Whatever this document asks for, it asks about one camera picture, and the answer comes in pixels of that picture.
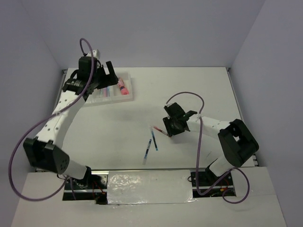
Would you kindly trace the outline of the red gel pen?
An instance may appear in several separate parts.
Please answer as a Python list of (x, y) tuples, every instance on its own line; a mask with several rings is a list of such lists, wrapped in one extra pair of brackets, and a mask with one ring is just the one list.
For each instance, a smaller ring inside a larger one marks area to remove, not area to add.
[(157, 126), (155, 126), (155, 125), (152, 125), (152, 128), (154, 128), (155, 130), (159, 131), (160, 133), (162, 133), (162, 134), (164, 134), (164, 135), (170, 137), (166, 131), (160, 129), (159, 127), (157, 127)]

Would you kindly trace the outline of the teal gel pen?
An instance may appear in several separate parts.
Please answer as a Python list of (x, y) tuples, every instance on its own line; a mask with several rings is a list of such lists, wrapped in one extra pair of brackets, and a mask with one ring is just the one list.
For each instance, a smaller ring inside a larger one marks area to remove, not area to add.
[(155, 146), (155, 150), (158, 151), (158, 146), (157, 146), (157, 142), (156, 142), (156, 139), (155, 139), (154, 131), (153, 131), (153, 128), (151, 126), (150, 126), (150, 131), (151, 131), (151, 136), (152, 136), (153, 143), (154, 143), (154, 146)]

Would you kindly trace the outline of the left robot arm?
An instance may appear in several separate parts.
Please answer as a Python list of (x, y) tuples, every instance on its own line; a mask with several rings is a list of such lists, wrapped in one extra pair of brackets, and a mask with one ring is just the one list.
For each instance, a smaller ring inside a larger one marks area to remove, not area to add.
[(73, 161), (62, 150), (63, 141), (77, 112), (94, 90), (116, 85), (118, 77), (111, 61), (103, 66), (96, 57), (87, 55), (79, 59), (78, 66), (62, 87), (54, 109), (56, 115), (33, 139), (26, 138), (23, 148), (32, 167), (70, 176), (77, 185), (86, 189), (93, 182), (91, 168)]

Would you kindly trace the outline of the pink glue stick tube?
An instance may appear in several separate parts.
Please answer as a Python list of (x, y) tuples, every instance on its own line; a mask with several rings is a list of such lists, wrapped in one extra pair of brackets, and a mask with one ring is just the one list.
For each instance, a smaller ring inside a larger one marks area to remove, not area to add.
[(118, 87), (120, 89), (120, 92), (122, 95), (128, 95), (129, 94), (129, 91), (128, 89), (126, 88), (125, 84), (124, 84), (124, 81), (122, 80), (122, 78), (118, 78)]

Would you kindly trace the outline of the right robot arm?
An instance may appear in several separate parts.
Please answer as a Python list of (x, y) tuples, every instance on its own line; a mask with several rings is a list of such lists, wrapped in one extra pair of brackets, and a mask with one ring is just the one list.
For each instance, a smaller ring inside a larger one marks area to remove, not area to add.
[(202, 135), (219, 140), (222, 154), (205, 169), (206, 181), (211, 185), (217, 185), (225, 172), (241, 167), (259, 150), (258, 142), (240, 119), (220, 121), (202, 116), (196, 111), (185, 112), (177, 103), (164, 106), (164, 110), (168, 116), (163, 118), (163, 123), (169, 137), (186, 131), (199, 132), (199, 150)]

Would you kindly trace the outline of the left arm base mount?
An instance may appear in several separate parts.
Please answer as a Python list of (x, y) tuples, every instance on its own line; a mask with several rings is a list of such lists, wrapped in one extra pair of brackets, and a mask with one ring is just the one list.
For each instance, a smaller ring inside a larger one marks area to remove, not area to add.
[(66, 175), (57, 174), (57, 178), (66, 180), (63, 201), (94, 201), (99, 205), (107, 204), (107, 177), (108, 175), (96, 175), (90, 167), (83, 179), (70, 179)]

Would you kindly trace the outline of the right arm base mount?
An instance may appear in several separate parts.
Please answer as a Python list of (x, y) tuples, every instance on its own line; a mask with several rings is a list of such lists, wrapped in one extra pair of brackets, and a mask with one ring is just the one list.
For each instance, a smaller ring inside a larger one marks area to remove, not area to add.
[[(211, 187), (219, 177), (212, 176), (205, 172), (204, 169), (199, 170), (198, 180), (199, 189), (201, 193), (204, 193), (209, 187)], [(214, 186), (207, 194), (200, 195), (196, 189), (196, 171), (190, 169), (190, 175), (187, 180), (192, 185), (193, 198), (208, 198), (208, 197), (221, 197), (225, 192), (225, 196), (235, 197), (235, 189), (233, 185), (233, 179), (231, 173), (226, 175), (216, 186)]]

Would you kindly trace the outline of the orange highlighter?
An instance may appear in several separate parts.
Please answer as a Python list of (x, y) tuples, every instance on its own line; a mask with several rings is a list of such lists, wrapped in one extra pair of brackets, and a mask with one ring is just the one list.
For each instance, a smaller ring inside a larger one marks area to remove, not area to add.
[(120, 91), (119, 91), (119, 87), (117, 85), (113, 86), (113, 92), (114, 92), (114, 96), (118, 96)]

